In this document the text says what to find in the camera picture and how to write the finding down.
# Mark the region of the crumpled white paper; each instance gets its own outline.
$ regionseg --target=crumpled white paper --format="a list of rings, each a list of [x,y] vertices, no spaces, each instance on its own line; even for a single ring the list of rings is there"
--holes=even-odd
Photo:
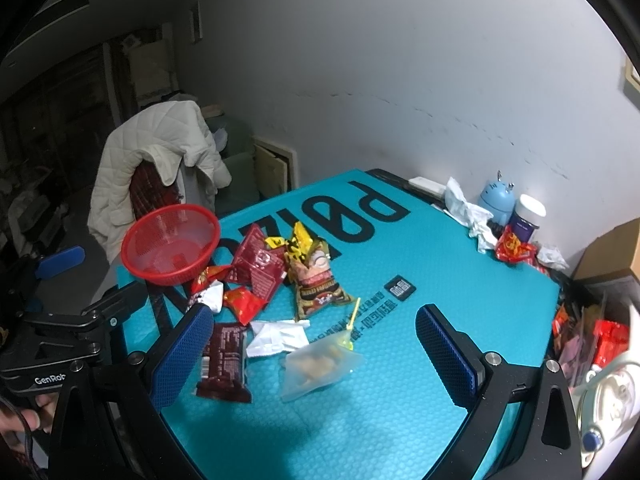
[[[478,238],[478,252],[485,253],[487,249],[494,250],[498,239],[486,224],[494,215],[479,205],[467,202],[458,181],[449,177],[447,189],[444,191],[446,214],[456,222],[469,228],[469,237]]]
[[[220,314],[222,310],[222,297],[225,293],[223,287],[222,282],[213,280],[207,288],[191,297],[189,306],[194,303],[204,303],[214,314]]]
[[[557,247],[540,246],[537,258],[541,264],[551,269],[565,270],[569,268],[569,264],[564,260]]]
[[[301,319],[298,322],[293,319],[252,321],[250,324],[254,331],[254,339],[246,348],[247,357],[293,352],[309,344],[305,334],[305,328],[310,325],[308,319]]]

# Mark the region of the brown snack package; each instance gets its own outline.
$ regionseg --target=brown snack package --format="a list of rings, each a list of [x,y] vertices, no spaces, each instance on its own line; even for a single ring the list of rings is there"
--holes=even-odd
[[[244,375],[245,326],[216,323],[211,339],[202,353],[202,380],[196,395],[206,399],[251,402]]]
[[[297,319],[306,319],[328,304],[353,303],[334,278],[326,241],[314,240],[304,263],[291,258],[289,264],[296,282]]]

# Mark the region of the black square logo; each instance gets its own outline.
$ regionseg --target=black square logo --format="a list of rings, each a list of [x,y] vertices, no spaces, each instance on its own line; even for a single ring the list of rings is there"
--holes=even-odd
[[[396,276],[385,285],[385,288],[400,301],[406,300],[415,292],[415,287],[402,276]]]

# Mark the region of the light blue humidifier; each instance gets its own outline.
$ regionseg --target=light blue humidifier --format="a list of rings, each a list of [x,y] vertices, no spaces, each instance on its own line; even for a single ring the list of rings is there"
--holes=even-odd
[[[502,174],[498,171],[498,180],[489,182],[484,187],[478,205],[493,213],[492,221],[504,227],[513,213],[516,195],[513,192],[513,182],[505,184],[501,178]]]

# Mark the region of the yellow plastic stick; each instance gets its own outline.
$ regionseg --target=yellow plastic stick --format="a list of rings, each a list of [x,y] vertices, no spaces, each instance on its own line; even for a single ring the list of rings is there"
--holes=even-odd
[[[353,309],[353,314],[351,314],[351,319],[349,320],[349,324],[347,325],[347,330],[353,330],[353,322],[356,320],[356,314],[358,313],[359,307],[360,307],[360,298],[356,300],[356,307]]]

